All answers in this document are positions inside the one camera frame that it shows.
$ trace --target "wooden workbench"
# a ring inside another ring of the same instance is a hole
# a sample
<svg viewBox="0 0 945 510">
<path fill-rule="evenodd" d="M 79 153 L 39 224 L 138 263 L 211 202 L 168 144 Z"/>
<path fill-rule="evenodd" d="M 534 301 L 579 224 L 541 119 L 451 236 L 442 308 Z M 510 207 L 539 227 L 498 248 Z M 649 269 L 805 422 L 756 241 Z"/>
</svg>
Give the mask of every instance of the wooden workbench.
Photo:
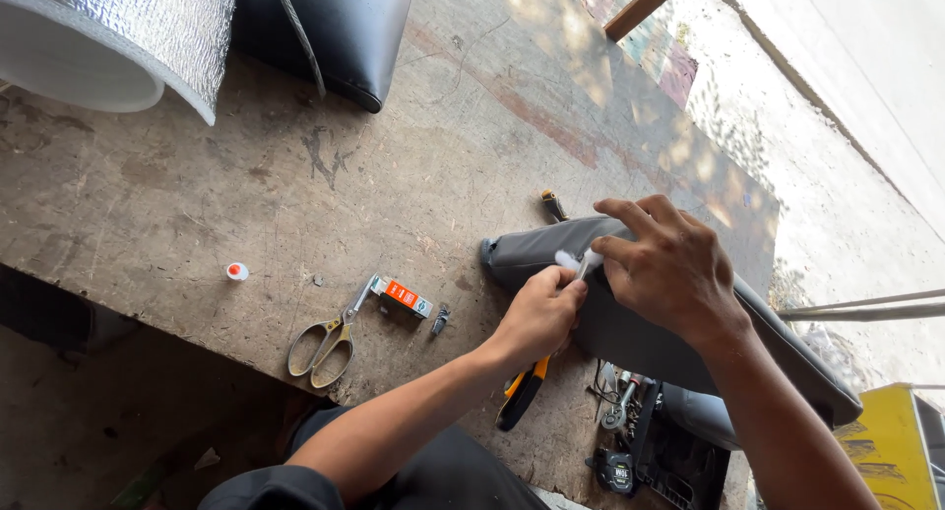
<svg viewBox="0 0 945 510">
<path fill-rule="evenodd" d="M 369 274 L 450 304 L 434 339 L 429 321 L 384 319 L 370 299 L 331 393 L 342 404 L 489 336 L 508 297 L 483 278 L 479 241 L 548 223 L 537 195 L 549 187 L 576 216 L 662 191 L 766 293 L 776 201 L 573 0 L 413 0 L 376 116 L 235 55 L 213 128 L 171 91 L 129 115 L 0 95 L 8 266 L 300 386 L 284 369 L 293 337 Z M 225 280 L 232 261 L 247 281 Z M 600 504 L 583 466 L 598 437 L 593 370 L 571 350 L 514 431 L 492 429 L 500 391 L 461 425 L 524 479 Z"/>
</svg>

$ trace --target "orange box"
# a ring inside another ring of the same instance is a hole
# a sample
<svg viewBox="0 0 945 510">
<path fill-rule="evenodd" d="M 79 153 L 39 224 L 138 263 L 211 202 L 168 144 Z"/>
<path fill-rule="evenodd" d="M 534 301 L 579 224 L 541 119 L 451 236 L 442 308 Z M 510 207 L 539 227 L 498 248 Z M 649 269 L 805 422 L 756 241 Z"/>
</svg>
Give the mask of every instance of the orange box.
<svg viewBox="0 0 945 510">
<path fill-rule="evenodd" d="M 405 287 L 390 277 L 377 277 L 371 286 L 371 291 L 381 296 L 382 300 L 396 303 L 398 307 L 419 319 L 429 318 L 433 308 L 430 302 L 419 297 L 417 292 Z"/>
</svg>

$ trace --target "white bottle cap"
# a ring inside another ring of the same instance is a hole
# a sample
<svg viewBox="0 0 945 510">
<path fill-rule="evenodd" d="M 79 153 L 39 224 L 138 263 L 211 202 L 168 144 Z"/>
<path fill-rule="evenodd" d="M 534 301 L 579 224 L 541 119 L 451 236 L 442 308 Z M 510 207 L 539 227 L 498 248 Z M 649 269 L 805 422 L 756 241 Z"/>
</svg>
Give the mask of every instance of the white bottle cap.
<svg viewBox="0 0 945 510">
<path fill-rule="evenodd" d="M 227 267 L 227 277 L 233 281 L 243 281 L 250 277 L 250 269 L 243 263 L 232 263 Z"/>
</svg>

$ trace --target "foam roll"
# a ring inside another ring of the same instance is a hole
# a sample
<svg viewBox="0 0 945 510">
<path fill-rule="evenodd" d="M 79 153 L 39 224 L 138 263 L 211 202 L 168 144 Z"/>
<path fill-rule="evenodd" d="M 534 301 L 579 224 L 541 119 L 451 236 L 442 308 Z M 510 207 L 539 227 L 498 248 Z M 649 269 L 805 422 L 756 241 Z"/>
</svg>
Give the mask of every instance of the foam roll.
<svg viewBox="0 0 945 510">
<path fill-rule="evenodd" d="M 78 106 L 135 112 L 170 85 L 208 124 L 235 0 L 0 0 L 0 80 Z"/>
</svg>

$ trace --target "gray seat cover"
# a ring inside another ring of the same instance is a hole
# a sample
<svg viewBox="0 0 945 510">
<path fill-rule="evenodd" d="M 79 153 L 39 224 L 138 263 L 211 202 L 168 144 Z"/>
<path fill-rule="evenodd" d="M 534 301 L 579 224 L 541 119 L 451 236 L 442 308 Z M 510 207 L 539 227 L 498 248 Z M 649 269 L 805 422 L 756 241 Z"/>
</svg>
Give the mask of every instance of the gray seat cover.
<svg viewBox="0 0 945 510">
<path fill-rule="evenodd" d="M 555 251 L 580 256 L 604 235 L 636 240 L 620 221 L 606 216 L 573 219 L 524 233 L 510 233 L 484 245 L 482 262 L 511 293 L 532 274 L 555 264 Z M 590 355 L 621 368 L 701 394 L 719 395 L 698 354 L 676 334 L 644 320 L 613 299 L 603 268 L 588 275 L 588 297 L 574 342 Z M 791 383 L 831 427 L 856 420 L 863 405 L 740 277 L 735 295 L 755 330 Z"/>
</svg>

